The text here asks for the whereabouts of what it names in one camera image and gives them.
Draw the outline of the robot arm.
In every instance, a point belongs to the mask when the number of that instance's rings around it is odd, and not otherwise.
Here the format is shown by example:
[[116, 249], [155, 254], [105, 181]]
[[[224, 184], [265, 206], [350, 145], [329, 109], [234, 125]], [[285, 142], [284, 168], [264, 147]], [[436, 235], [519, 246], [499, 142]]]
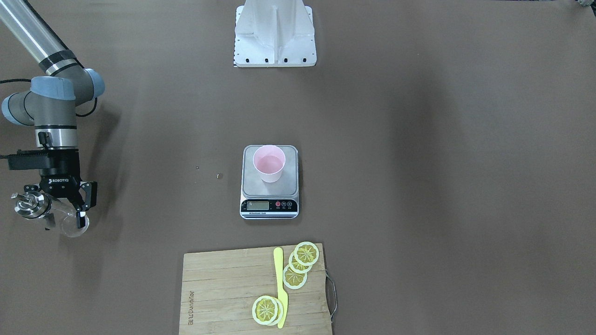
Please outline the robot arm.
[[24, 219], [41, 221], [46, 231], [79, 237], [89, 227], [87, 212], [96, 205], [97, 182], [81, 178], [77, 106], [97, 103], [106, 87], [102, 77], [85, 68], [27, 0], [3, 0], [1, 21], [34, 57], [43, 76], [30, 88], [6, 97], [6, 120], [33, 127], [36, 150], [2, 155], [10, 170], [37, 170], [40, 180], [15, 193], [14, 210]]

